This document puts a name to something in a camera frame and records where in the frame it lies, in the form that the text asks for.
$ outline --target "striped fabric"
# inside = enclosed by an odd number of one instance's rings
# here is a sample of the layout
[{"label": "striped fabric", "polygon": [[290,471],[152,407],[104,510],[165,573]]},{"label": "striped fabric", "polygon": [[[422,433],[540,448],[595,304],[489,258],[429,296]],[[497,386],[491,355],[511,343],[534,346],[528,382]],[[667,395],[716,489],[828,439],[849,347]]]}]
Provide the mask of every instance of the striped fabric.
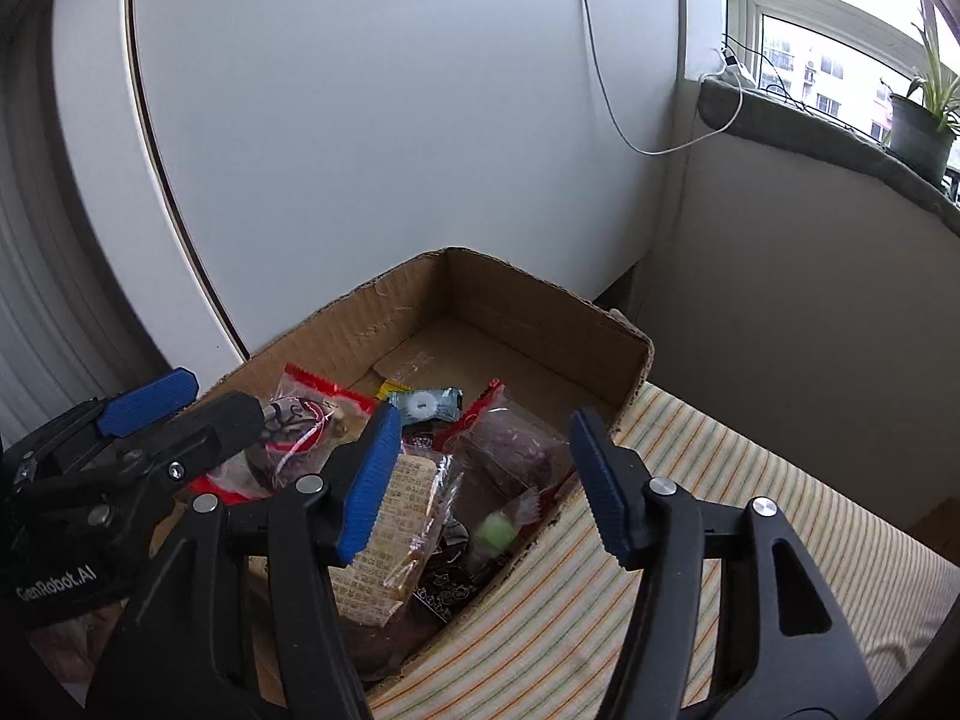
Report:
[{"label": "striped fabric", "polygon": [[[700,498],[740,507],[755,495],[778,502],[850,620],[881,698],[918,659],[960,592],[960,568],[656,386],[644,386],[616,435],[652,472]],[[374,716],[592,717],[637,583],[603,551],[576,488],[507,578],[369,697]],[[719,563],[705,563],[687,703],[707,695],[719,591]]]}]

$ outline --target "plastic bag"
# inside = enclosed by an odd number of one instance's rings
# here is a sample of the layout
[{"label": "plastic bag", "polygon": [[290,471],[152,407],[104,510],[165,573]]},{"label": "plastic bag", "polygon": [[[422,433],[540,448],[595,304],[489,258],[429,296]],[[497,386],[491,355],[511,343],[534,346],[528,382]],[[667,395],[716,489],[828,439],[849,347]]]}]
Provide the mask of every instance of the plastic bag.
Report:
[{"label": "plastic bag", "polygon": [[572,466],[560,434],[512,401],[497,380],[434,445],[462,453],[508,500],[559,483]]},{"label": "plastic bag", "polygon": [[456,422],[463,408],[464,393],[456,386],[440,389],[411,389],[392,391],[387,395],[391,406],[400,411],[404,426],[438,419]]},{"label": "plastic bag", "polygon": [[334,447],[355,442],[376,401],[287,365],[274,399],[264,408],[265,445],[247,450],[247,460],[274,490],[318,473]]},{"label": "plastic bag", "polygon": [[[256,501],[260,498],[267,498],[272,494],[253,474],[251,466],[247,462],[247,455],[244,452],[238,452],[225,463],[217,466],[216,469],[208,471],[206,478],[215,488],[215,493],[232,493],[233,496],[239,498],[239,502]],[[236,498],[232,497],[226,503],[237,502]]]},{"label": "plastic bag", "polygon": [[346,568],[331,568],[340,615],[382,628],[413,595],[459,488],[450,457],[405,447],[367,547]]},{"label": "plastic bag", "polygon": [[529,488],[503,509],[488,514],[470,534],[469,549],[464,555],[464,570],[470,576],[479,574],[496,557],[503,555],[520,531],[541,519],[539,490]]},{"label": "plastic bag", "polygon": [[473,552],[467,528],[451,517],[416,586],[414,601],[430,611],[439,630],[476,598],[509,560],[507,552],[488,559]]},{"label": "plastic bag", "polygon": [[[440,542],[426,563],[426,572],[434,579],[448,575],[451,562],[459,560],[467,549],[468,541],[467,529],[452,517],[448,519],[440,530]],[[445,597],[435,600],[424,589],[426,581],[425,573],[416,587],[416,595],[402,605],[382,628],[369,628],[349,619],[341,619],[344,644],[364,682],[375,683],[397,673],[411,653],[421,649],[448,623],[454,613],[451,607],[459,610],[475,594],[464,586],[453,586],[453,583],[439,580],[443,584]]]}]

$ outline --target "window sill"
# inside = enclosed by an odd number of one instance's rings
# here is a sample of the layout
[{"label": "window sill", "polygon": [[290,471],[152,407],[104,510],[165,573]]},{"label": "window sill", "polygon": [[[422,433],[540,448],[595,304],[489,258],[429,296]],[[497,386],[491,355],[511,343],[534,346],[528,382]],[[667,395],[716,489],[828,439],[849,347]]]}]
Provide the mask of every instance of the window sill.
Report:
[{"label": "window sill", "polygon": [[[719,129],[730,120],[736,103],[736,87],[705,79],[700,87],[697,111],[708,127]],[[960,208],[866,136],[856,135],[768,95],[747,91],[743,93],[740,114],[727,132],[878,178],[914,205],[937,215],[950,231],[960,236]]]}]

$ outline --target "beige wall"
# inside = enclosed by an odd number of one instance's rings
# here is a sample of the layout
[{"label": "beige wall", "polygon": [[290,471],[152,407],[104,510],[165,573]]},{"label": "beige wall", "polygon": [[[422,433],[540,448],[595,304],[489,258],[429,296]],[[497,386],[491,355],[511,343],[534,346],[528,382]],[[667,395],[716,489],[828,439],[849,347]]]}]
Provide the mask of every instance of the beige wall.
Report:
[{"label": "beige wall", "polygon": [[718,135],[661,256],[656,384],[898,526],[960,493],[960,239],[936,218]]}]

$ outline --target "snack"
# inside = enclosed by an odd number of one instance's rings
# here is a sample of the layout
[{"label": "snack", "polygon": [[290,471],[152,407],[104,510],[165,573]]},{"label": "snack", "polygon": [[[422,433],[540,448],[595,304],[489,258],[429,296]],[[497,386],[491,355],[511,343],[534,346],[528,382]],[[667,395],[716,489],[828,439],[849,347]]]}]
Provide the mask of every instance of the snack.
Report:
[{"label": "snack", "polygon": [[428,608],[443,627],[469,604],[510,560],[507,553],[467,567],[470,550],[467,528],[450,517],[440,534],[437,551],[427,562],[414,600]]},{"label": "snack", "polygon": [[469,549],[464,556],[464,570],[474,576],[491,560],[503,555],[525,525],[533,525],[541,518],[541,501],[536,488],[530,488],[503,509],[488,514],[473,529]]},{"label": "snack", "polygon": [[454,386],[447,386],[443,389],[391,391],[387,400],[400,411],[404,425],[431,419],[456,422],[463,408],[464,394]]},{"label": "snack", "polygon": [[344,617],[380,628],[411,596],[445,518],[445,475],[430,458],[397,457],[366,549],[346,568],[330,569]]},{"label": "snack", "polygon": [[558,484],[573,465],[566,441],[512,401],[496,379],[434,446],[464,455],[507,500]]},{"label": "snack", "polygon": [[265,445],[247,450],[247,460],[279,490],[318,473],[334,447],[355,442],[376,402],[287,365],[274,399],[264,408]]}]

